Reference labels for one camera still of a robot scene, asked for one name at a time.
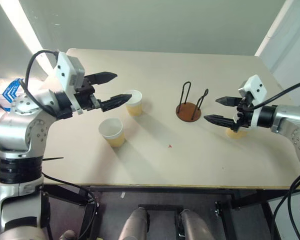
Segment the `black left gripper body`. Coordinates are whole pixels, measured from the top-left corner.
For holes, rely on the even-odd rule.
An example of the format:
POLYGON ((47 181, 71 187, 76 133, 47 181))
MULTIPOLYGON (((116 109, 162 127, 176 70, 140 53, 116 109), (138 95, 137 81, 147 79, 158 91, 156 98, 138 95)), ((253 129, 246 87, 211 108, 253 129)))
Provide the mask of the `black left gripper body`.
POLYGON ((96 99, 93 85, 98 84, 96 77, 85 77, 81 87, 75 90, 75 98, 83 110, 99 109, 101 107, 100 100, 96 99))

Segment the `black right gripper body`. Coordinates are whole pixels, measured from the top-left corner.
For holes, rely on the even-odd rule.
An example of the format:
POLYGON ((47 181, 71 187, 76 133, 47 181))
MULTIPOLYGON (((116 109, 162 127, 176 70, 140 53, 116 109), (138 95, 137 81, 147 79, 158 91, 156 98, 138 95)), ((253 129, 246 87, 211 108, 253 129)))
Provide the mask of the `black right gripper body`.
POLYGON ((238 132, 240 128, 248 129, 251 126, 253 111, 246 110, 246 108, 250 108, 253 106, 252 104, 253 97, 246 96, 243 98, 235 97, 234 98, 234 106, 237 110, 238 119, 230 128, 234 132, 238 132))

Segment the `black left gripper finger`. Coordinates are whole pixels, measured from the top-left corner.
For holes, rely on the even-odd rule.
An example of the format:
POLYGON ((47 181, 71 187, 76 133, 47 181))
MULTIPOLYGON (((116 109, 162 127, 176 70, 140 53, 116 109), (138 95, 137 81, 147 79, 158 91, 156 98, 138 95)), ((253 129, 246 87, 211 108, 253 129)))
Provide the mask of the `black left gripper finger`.
POLYGON ((132 94, 119 94, 112 96, 109 100, 99 101, 99 106, 103 112, 118 108, 130 100, 132 94))
POLYGON ((102 85, 110 82, 118 75, 113 72, 98 72, 90 75, 86 75, 84 78, 89 82, 90 85, 102 85))

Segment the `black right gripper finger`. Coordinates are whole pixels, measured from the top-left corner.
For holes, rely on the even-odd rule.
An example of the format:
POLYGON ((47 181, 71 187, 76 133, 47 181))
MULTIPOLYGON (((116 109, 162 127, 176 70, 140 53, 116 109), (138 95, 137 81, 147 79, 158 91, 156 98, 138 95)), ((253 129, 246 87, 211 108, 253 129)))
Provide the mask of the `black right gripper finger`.
POLYGON ((237 106, 241 101, 240 97, 224 96, 215 100, 215 102, 224 106, 237 106))
POLYGON ((216 114, 205 115, 204 119, 217 126, 221 126, 229 129, 236 128, 236 123, 233 119, 226 118, 221 115, 216 115, 216 114))

